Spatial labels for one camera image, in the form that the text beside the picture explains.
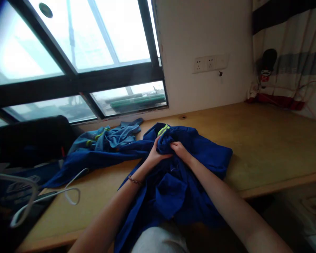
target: wall socket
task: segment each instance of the wall socket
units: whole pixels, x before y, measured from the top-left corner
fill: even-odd
[[[194,60],[193,73],[225,69],[228,66],[229,54],[198,57]]]
[[[200,73],[205,71],[205,59],[203,57],[194,59],[193,73]]]
[[[207,68],[206,71],[212,71],[215,69],[216,67],[216,57],[215,56],[208,56],[206,58],[206,64],[207,64]]]

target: forearm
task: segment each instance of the forearm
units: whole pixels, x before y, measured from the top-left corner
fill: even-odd
[[[132,178],[137,181],[143,181],[150,169],[150,166],[144,162],[132,175]],[[130,180],[126,181],[74,243],[70,253],[107,252],[139,189],[140,186],[138,184]]]
[[[226,183],[192,157],[188,162],[218,212],[249,252],[291,252],[265,220]]]

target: desk surface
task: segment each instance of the desk surface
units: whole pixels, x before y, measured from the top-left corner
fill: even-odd
[[[156,122],[196,128],[200,135],[232,148],[225,181],[244,198],[316,182],[315,121],[269,105],[246,103],[185,116],[186,119],[175,115],[145,121],[137,139],[142,139]],[[138,162],[95,170],[75,181],[72,185],[81,190],[80,203],[72,206],[64,194],[57,196],[18,252],[74,242]]]

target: bracelet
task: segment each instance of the bracelet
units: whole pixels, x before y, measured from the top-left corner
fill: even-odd
[[[141,182],[139,182],[139,181],[137,181],[137,180],[135,180],[135,179],[132,179],[131,175],[128,176],[128,179],[129,179],[131,182],[135,183],[135,184],[141,185]]]

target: striped curtain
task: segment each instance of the striped curtain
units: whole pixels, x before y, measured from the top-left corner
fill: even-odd
[[[253,0],[248,102],[301,110],[316,92],[316,0]]]

